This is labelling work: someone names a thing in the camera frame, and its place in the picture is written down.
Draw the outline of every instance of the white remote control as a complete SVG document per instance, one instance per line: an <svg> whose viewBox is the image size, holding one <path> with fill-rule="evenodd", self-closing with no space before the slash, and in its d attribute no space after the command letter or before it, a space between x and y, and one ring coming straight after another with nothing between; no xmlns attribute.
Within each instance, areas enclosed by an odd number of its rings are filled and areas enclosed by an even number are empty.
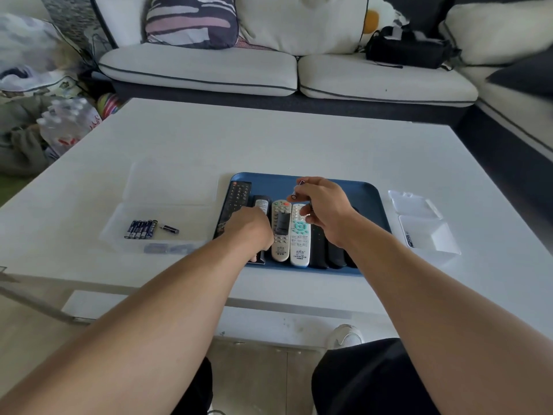
<svg viewBox="0 0 553 415"><path fill-rule="evenodd" d="M303 207L302 203L294 205L290 220L290 263L301 268L309 265L311 251L311 225L300 215L300 209Z"/></svg>
<svg viewBox="0 0 553 415"><path fill-rule="evenodd" d="M290 257L290 216L292 204L286 200L274 201L272 205L274 241L271 256L277 262L284 262Z"/></svg>

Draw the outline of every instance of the blue tray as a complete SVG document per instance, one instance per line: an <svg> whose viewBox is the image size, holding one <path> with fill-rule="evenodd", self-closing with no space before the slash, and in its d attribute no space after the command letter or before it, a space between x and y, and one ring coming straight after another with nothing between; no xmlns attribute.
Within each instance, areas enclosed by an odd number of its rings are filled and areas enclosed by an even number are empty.
<svg viewBox="0 0 553 415"><path fill-rule="evenodd" d="M296 180L299 176L285 176L285 175L269 175L263 173L237 173L231 178L233 181L245 181L252 183L252 190L250 196L253 195L267 195L270 196L272 201L279 199L286 199L286 197L293 193L294 186L296 186ZM384 230L391 232L390 224L386 218L384 212L384 206L380 199L378 189L373 185L366 182L356 182L352 180L335 180L333 182L339 184L346 193L351 205L354 206L361 215L367 217L370 221L382 227ZM265 265L248 264L257 268L270 268L270 269L283 269L286 271L299 271L299 272L321 272L329 274L339 274L360 277L361 272L355 268L344 267L341 269L317 269L317 268L298 268L294 267L287 262L276 262L271 258L270 250L265 253Z"/></svg>

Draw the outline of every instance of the coffee table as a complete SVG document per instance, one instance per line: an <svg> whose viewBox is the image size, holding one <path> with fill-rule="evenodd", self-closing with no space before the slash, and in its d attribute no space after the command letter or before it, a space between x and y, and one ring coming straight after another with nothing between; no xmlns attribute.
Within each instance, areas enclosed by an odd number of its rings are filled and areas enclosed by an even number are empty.
<svg viewBox="0 0 553 415"><path fill-rule="evenodd" d="M172 264L177 257L116 253L99 240L132 164L153 156L182 179L172 203L213 202L208 231L243 171L367 181L398 238L388 190L423 195L462 253L443 270L553 337L553 258L449 127L147 99L131 100L0 209L0 292L74 321L14 281L129 294ZM225 312L235 336L289 334L282 342L292 345L316 345L344 320L368 339L394 334L363 278L246 267Z"/></svg>

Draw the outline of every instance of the person's left arm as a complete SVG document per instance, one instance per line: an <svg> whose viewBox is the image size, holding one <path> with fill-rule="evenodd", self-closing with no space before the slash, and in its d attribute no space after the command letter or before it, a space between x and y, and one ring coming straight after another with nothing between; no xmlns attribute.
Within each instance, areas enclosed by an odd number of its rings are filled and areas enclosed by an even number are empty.
<svg viewBox="0 0 553 415"><path fill-rule="evenodd" d="M209 347L232 285L273 243L259 208L170 266L0 400L0 415L169 415Z"/></svg>

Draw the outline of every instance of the sofa base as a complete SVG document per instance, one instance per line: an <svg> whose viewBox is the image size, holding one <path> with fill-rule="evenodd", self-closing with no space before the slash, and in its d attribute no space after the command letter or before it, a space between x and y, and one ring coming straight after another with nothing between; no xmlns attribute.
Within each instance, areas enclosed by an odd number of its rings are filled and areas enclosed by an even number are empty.
<svg viewBox="0 0 553 415"><path fill-rule="evenodd" d="M317 113L322 115L351 116L407 120L456 126L470 109L426 104L364 102L335 99L314 99L296 92L290 96L256 96L236 93L208 92L174 87L112 81L121 99L132 97L175 102L216 104L273 111Z"/></svg>
<svg viewBox="0 0 553 415"><path fill-rule="evenodd" d="M455 132L484 168L498 173L553 222L553 162L490 118L470 108Z"/></svg>

